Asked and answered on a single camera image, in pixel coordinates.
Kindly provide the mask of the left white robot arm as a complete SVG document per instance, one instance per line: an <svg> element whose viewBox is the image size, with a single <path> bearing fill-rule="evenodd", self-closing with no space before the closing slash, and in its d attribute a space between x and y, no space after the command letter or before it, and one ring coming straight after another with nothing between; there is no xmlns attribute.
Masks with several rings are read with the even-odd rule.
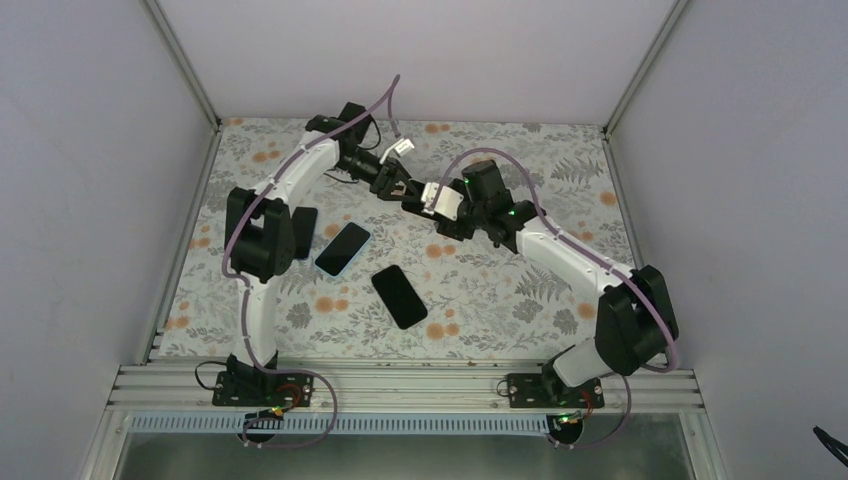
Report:
<svg viewBox="0 0 848 480"><path fill-rule="evenodd" d="M398 134L382 154L374 155L362 144L372 122L370 111L354 103L336 117L313 117L275 172L228 195L222 272L238 282L241 300L239 338L226 371L239 379L239 392L252 404L266 404L278 391L274 324L282 276L295 256L295 208L332 169L366 182L372 193L389 201L399 198L393 192L396 183L409 178L398 160L413 150L413 142Z"/></svg>

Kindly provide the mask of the dark blue phone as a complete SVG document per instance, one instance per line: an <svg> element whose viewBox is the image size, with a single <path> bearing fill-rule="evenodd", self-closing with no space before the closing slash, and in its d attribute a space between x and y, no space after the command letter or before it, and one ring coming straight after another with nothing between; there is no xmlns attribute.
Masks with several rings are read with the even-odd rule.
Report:
<svg viewBox="0 0 848 480"><path fill-rule="evenodd" d="M298 207L292 215L294 230L295 260L306 260L312 248L312 242L317 223L318 210L314 207Z"/></svg>

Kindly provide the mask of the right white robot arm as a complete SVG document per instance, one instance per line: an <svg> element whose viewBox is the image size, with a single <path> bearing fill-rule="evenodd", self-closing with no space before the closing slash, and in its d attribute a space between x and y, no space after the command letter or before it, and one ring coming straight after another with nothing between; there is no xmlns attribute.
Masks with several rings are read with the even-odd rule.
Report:
<svg viewBox="0 0 848 480"><path fill-rule="evenodd" d="M541 391L552 406L570 404L589 381L609 374L627 377L660 353L667 355L666 367L675 369L679 328L662 273L601 255L550 220L535 197L515 200L494 162L427 183L421 204L442 232L465 239L483 231L494 246L549 269L592 298L593 336L541 367Z"/></svg>

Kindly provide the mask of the phone with beige case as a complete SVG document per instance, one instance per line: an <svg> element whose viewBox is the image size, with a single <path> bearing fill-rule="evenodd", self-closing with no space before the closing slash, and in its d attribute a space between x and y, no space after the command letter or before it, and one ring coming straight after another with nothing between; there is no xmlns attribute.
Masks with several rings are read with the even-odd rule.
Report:
<svg viewBox="0 0 848 480"><path fill-rule="evenodd" d="M428 220L435 220L436 219L435 213L428 213L425 210L425 205L421 201L421 195L420 194L410 193L408 195L405 195L404 198L401 200L400 205L401 205L401 209L403 211L407 212L407 213L410 213L410 214L413 214L413 215L416 215L416 216L419 216L419 217L422 217L422 218L425 218L425 219L428 219Z"/></svg>

